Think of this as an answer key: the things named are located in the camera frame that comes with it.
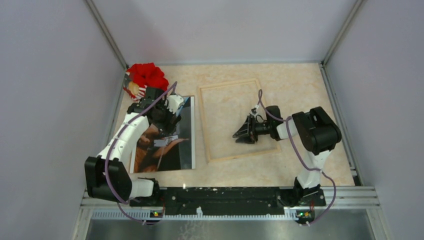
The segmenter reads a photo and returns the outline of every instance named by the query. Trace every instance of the red fabric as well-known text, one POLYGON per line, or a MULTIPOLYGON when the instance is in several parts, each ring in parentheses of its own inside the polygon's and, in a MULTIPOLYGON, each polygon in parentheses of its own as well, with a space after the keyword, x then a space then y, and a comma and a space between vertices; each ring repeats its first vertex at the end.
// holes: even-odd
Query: red fabric
POLYGON ((136 63, 127 72, 129 72, 129 78, 142 88, 146 85, 164 91, 168 89, 169 82, 164 78, 164 72, 155 66, 153 62, 144 64, 136 63))

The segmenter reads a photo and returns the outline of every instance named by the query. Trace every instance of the gray wall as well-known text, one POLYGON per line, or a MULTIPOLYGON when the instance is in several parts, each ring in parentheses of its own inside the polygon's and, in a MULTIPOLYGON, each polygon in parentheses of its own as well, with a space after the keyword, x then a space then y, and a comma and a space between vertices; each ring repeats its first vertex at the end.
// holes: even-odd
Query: gray wall
POLYGON ((0 239, 69 239, 122 69, 82 0, 0 1, 0 239))
POLYGON ((424 228, 424 1, 367 1, 328 70, 395 239, 424 228))
POLYGON ((320 61, 355 0, 95 0, 129 64, 320 61))

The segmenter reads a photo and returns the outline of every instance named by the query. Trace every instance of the metal frame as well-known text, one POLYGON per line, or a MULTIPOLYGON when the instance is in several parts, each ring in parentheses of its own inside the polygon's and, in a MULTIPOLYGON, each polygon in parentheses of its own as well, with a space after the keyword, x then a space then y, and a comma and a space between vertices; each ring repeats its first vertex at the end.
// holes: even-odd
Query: metal frame
MULTIPOLYGON (((115 56, 119 60, 122 67, 125 69, 127 68, 127 63, 121 54, 116 42, 112 38, 111 33, 109 32, 106 24, 104 23, 99 11, 97 10, 95 4, 93 3, 93 0, 84 0, 93 14, 93 17, 95 21, 97 22, 100 30, 102 31, 103 35, 105 36, 107 42, 109 43, 110 47, 112 48, 115 56)), ((346 35, 347 31, 349 30, 352 21, 357 16, 358 12, 360 11, 361 7, 364 5, 365 0, 357 0, 349 13, 347 19, 345 20, 342 28, 340 29, 339 33, 337 34, 336 38, 334 39, 334 42, 332 43, 330 49, 328 50, 327 54, 325 55, 322 62, 319 64, 319 68, 322 74, 322 78, 328 93, 328 97, 331 103, 331 107, 333 108, 334 116, 336 118, 336 121, 338 125, 340 126, 340 129, 343 134, 343 145, 345 152, 347 154, 347 158, 350 164, 351 174, 354 179, 357 179, 355 181, 357 186, 339 186, 337 187, 337 194, 336 194, 336 200, 334 202, 334 205, 331 209, 363 209, 366 210, 370 227, 372 228, 372 232, 374 234, 375 239, 377 240, 383 240, 383 239, 392 239, 391 232, 388 228, 386 218, 383 214, 383 211, 380 206, 380 202, 376 193, 376 190, 373 186, 361 186, 362 183, 360 181, 361 179, 361 171, 359 170, 359 166, 357 163, 357 158, 355 151, 352 148, 351 145, 351 137, 349 135, 348 129, 346 127, 345 119, 343 117, 342 112, 340 111, 340 106, 337 101, 337 96, 334 91, 333 84, 331 82, 331 79, 327 73, 326 66, 328 62, 331 60, 331 57, 333 53, 336 51, 337 47, 340 45, 340 42, 343 41, 344 36, 346 35)), ((111 122, 111 127, 109 129, 109 133, 107 135, 107 140, 112 136, 114 132, 114 126, 116 123, 116 119, 118 116, 118 110, 120 107, 120 102, 122 101, 122 91, 119 94, 119 97, 117 98, 117 104, 115 106, 115 115, 113 116, 113 120, 111 122)), ((322 187, 324 196, 326 199, 331 199, 334 195, 333 188, 332 187, 322 187)), ((130 207, 128 205, 122 206, 125 211, 129 212, 130 214, 133 214, 134 216, 141 216, 146 217, 143 215, 143 209, 140 207, 130 207)), ((315 207, 316 209, 324 209, 325 207, 315 207)), ((246 216, 203 216, 202 214, 197 214, 193 216, 185 216, 185 217, 172 217, 167 216, 167 219, 170 220, 293 220, 293 211, 296 210, 304 210, 307 209, 307 207, 292 207, 288 208, 285 207, 284 210, 287 212, 285 215, 263 215, 263 216, 252 216, 252 217, 246 217, 246 216)), ((78 218, 75 224, 73 238, 74 240, 84 240, 86 239, 89 225, 91 219, 123 219, 122 214, 117 209, 117 205, 115 202, 105 201, 101 199, 94 199, 90 198, 87 194, 87 190, 85 191, 81 205, 80 210, 78 214, 78 218)))

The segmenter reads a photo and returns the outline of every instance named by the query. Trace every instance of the gray floor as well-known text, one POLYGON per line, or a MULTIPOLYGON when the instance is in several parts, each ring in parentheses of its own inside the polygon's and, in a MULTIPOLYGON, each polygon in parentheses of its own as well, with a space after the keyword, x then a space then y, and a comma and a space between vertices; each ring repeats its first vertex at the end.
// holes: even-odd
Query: gray floor
POLYGON ((164 221, 144 226, 130 220, 92 220, 87 240, 372 240, 365 210, 331 210, 311 227, 294 221, 164 221))

